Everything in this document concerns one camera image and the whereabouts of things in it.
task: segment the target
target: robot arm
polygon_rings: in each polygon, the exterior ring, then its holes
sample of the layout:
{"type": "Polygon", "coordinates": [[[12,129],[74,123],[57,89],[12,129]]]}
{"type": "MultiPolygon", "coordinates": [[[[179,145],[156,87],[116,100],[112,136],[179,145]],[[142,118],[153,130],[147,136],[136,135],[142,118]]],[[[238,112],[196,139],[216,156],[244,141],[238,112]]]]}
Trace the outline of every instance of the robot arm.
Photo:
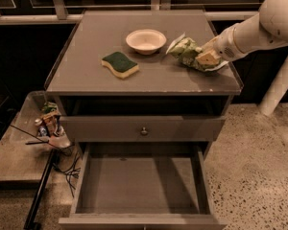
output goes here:
{"type": "Polygon", "coordinates": [[[259,13],[225,29],[203,46],[200,60],[235,61],[256,50],[288,45],[288,0],[265,0],[259,13]]]}

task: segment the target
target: crumpled snack bag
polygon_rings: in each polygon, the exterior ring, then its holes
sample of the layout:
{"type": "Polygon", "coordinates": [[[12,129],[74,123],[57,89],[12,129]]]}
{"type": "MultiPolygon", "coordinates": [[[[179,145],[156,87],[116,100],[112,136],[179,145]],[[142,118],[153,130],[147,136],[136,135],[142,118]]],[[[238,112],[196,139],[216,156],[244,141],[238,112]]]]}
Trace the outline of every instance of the crumpled snack bag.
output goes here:
{"type": "Polygon", "coordinates": [[[196,60],[196,57],[202,52],[202,47],[199,47],[192,38],[182,34],[170,44],[166,54],[172,55],[183,65],[195,68],[201,72],[218,70],[226,64],[220,59],[220,62],[216,65],[202,65],[196,60]]]}

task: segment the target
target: gray tabletop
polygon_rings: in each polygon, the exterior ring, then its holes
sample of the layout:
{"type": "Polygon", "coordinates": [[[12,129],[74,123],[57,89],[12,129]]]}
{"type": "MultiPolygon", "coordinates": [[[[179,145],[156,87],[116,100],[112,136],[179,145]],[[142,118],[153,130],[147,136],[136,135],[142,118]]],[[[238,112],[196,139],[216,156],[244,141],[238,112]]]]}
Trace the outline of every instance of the gray tabletop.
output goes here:
{"type": "Polygon", "coordinates": [[[165,55],[173,39],[185,33],[199,45],[214,37],[202,11],[86,11],[47,92],[59,95],[237,95],[241,84],[226,65],[212,75],[185,67],[165,55]],[[126,43],[139,29],[155,29],[167,37],[156,54],[142,56],[126,43]],[[121,80],[101,59],[122,52],[139,72],[121,80]]]}

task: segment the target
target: white pole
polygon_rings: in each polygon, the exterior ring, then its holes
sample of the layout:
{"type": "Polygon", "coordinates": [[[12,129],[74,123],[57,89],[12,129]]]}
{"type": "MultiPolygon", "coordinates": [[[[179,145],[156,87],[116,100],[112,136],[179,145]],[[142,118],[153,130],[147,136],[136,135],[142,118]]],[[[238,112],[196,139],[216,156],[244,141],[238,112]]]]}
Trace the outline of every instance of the white pole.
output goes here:
{"type": "Polygon", "coordinates": [[[271,115],[286,91],[288,90],[288,56],[280,67],[262,102],[258,106],[260,112],[266,116],[271,115]]]}

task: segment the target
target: speckled floor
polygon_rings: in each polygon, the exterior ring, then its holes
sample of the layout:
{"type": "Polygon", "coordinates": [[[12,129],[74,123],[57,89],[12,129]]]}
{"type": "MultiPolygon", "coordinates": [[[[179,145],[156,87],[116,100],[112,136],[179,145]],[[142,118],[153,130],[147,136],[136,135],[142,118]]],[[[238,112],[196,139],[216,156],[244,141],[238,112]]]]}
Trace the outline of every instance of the speckled floor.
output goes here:
{"type": "MultiPolygon", "coordinates": [[[[1,154],[5,150],[15,150],[7,137],[0,145],[1,154]]],[[[270,117],[255,104],[231,105],[205,166],[215,217],[228,224],[225,230],[288,230],[288,103],[270,117]]],[[[0,192],[0,229],[22,229],[33,196],[33,191],[0,192]]],[[[42,229],[60,229],[58,220],[68,216],[71,201],[64,176],[52,172],[36,221],[42,229]]]]}

